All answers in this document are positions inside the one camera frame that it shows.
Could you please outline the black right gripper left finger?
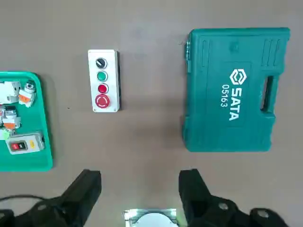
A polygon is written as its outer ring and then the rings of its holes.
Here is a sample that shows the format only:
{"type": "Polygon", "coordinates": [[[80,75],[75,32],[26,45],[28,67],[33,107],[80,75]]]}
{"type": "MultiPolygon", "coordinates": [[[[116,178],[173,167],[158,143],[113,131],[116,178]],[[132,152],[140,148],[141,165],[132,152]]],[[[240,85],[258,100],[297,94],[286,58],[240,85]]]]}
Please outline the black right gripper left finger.
{"type": "Polygon", "coordinates": [[[83,227],[101,195],[101,172],[84,169],[62,195],[45,198],[32,194],[10,195],[0,199],[37,199],[28,211],[15,215],[0,210],[2,227],[83,227]]]}

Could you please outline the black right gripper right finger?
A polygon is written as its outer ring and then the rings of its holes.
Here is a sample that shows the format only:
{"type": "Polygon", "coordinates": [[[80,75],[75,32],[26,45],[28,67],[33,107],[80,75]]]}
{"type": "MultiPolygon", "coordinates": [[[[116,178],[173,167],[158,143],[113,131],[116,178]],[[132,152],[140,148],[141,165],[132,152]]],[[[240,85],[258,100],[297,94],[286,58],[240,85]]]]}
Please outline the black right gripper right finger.
{"type": "Polygon", "coordinates": [[[267,208],[242,212],[231,200],[212,195],[197,169],[182,170],[178,190],[189,227],[286,227],[284,219],[267,208]]]}

